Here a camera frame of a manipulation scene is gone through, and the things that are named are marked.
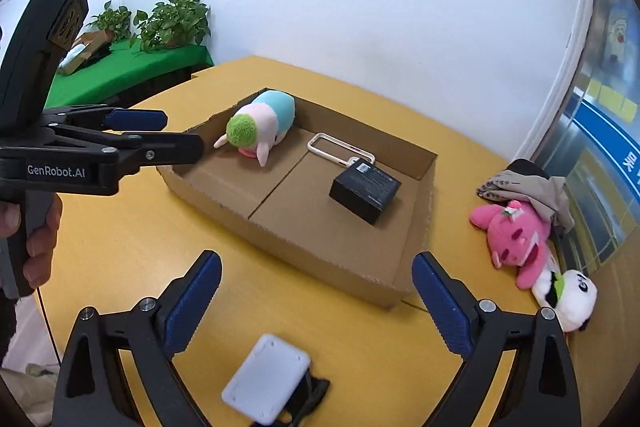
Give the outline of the person left hand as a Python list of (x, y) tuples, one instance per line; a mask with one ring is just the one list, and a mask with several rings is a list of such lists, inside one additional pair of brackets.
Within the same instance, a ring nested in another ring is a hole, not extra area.
[[(58, 194), (53, 195), (46, 222), (26, 239), (29, 258), (24, 263), (23, 275), (31, 288), (37, 289), (51, 277), (53, 251), (58, 243), (63, 203)], [(1, 237), (14, 235), (21, 224), (20, 207), (10, 202), (1, 203)]]

